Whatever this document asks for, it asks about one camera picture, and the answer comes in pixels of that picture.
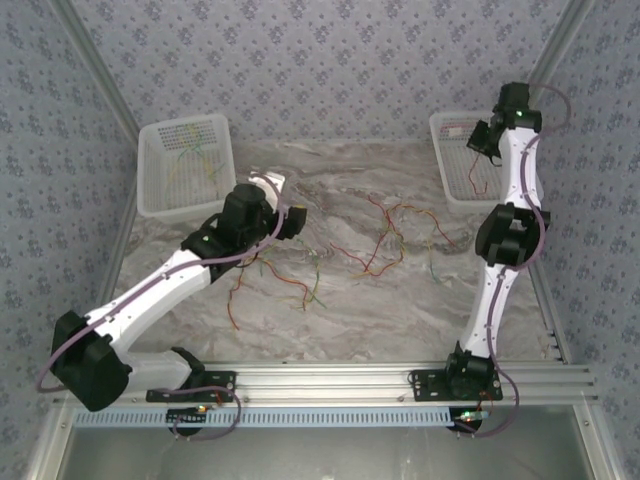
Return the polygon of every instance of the blue floral wallpaper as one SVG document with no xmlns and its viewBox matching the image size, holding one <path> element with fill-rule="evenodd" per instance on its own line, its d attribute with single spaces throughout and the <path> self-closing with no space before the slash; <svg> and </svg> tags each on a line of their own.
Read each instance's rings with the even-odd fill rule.
<svg viewBox="0 0 640 480">
<path fill-rule="evenodd" d="M 553 79 L 571 96 L 572 125 L 539 150 L 545 269 L 574 360 L 598 372 L 630 478 L 640 478 L 639 60 L 638 1 L 598 2 Z M 563 108 L 545 97 L 545 122 Z"/>
<path fill-rule="evenodd" d="M 0 478 L 22 478 L 54 319 L 95 300 L 135 154 L 45 1 L 0 2 Z"/>
<path fill-rule="evenodd" d="M 566 0 L 73 0 L 141 125 L 234 139 L 426 138 L 531 71 Z"/>
</svg>

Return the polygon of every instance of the plastic basket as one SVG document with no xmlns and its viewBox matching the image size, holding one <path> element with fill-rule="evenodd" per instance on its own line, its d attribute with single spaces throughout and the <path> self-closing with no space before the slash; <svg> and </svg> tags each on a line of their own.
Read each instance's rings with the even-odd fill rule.
<svg viewBox="0 0 640 480">
<path fill-rule="evenodd" d="M 500 200 L 502 169 L 483 156 L 474 167 L 478 154 L 467 147 L 478 120 L 489 121 L 492 115 L 491 112 L 446 112 L 435 113 L 429 119 L 447 206 L 453 213 L 490 212 Z M 542 200 L 544 193 L 537 177 L 536 184 Z"/>
<path fill-rule="evenodd" d="M 138 141 L 138 212 L 164 223 L 222 211 L 236 184 L 229 123 L 199 115 L 147 125 Z"/>
</svg>

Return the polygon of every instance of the marble surface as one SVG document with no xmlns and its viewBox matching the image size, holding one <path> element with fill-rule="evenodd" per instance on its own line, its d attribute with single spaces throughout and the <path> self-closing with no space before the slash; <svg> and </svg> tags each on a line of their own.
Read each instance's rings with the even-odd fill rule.
<svg viewBox="0 0 640 480">
<path fill-rule="evenodd" d="M 444 360 L 463 331 L 473 303 L 479 270 L 473 242 L 484 215 L 448 212 L 442 182 L 428 143 L 254 143 L 234 145 L 239 181 L 251 169 L 284 174 L 289 204 L 309 209 L 301 239 L 320 258 L 318 298 L 299 308 L 302 289 L 274 279 L 256 263 L 243 287 L 229 290 L 240 270 L 176 306 L 134 345 L 162 351 L 174 345 L 202 360 Z M 407 256 L 379 278 L 353 278 L 362 266 L 334 250 L 330 242 L 368 259 L 384 227 L 380 210 L 367 195 L 391 206 L 411 203 L 433 211 L 451 246 L 426 215 L 394 216 L 406 240 Z M 125 291 L 158 267 L 198 226 L 164 225 L 138 216 L 118 281 Z M 435 281 L 429 270 L 432 244 Z M 389 235 L 380 249 L 380 267 L 399 256 Z M 295 240 L 279 242 L 267 253 L 276 268 L 309 287 L 315 281 L 311 255 Z M 498 338 L 502 358 L 551 358 L 549 341 L 528 274 L 516 280 Z"/>
</svg>

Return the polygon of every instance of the white plastic basket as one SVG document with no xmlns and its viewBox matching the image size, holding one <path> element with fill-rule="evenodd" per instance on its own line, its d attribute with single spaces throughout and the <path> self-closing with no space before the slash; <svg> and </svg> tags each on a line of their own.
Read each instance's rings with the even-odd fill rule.
<svg viewBox="0 0 640 480">
<path fill-rule="evenodd" d="M 429 119 L 447 206 L 453 213 L 490 212 L 500 200 L 502 169 L 491 165 L 484 156 L 480 156 L 474 167 L 478 154 L 467 147 L 478 120 L 489 121 L 492 115 L 491 112 L 446 112 L 435 113 Z M 494 161 L 500 164 L 499 158 Z M 470 171 L 475 190 L 469 180 Z M 542 200 L 544 192 L 537 177 L 536 184 Z"/>
<path fill-rule="evenodd" d="M 164 223 L 222 211 L 236 184 L 229 123 L 198 115 L 147 125 L 138 141 L 138 212 Z"/>
</svg>

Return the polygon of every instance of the black mounting plate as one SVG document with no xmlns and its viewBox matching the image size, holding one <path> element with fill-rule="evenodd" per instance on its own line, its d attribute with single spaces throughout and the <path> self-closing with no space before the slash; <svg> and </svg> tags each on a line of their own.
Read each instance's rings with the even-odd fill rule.
<svg viewBox="0 0 640 480">
<path fill-rule="evenodd" d="M 225 387 L 229 390 L 235 391 L 236 389 L 236 372 L 231 371 L 205 371 L 199 374 L 198 377 L 199 387 Z M 228 393 L 218 392 L 201 392 L 193 393 L 191 395 L 171 395 L 168 393 L 162 393 L 157 390 L 147 391 L 146 400 L 149 403 L 217 403 L 218 398 L 223 403 L 233 402 L 233 397 Z"/>
<path fill-rule="evenodd" d="M 456 398 L 451 394 L 447 384 L 447 376 L 444 370 L 413 370 L 407 377 L 413 389 L 413 399 L 416 402 L 449 402 L 449 401 L 473 401 L 502 400 L 502 386 L 497 372 L 493 372 L 489 388 L 485 391 L 489 394 L 469 395 L 467 398 Z"/>
</svg>

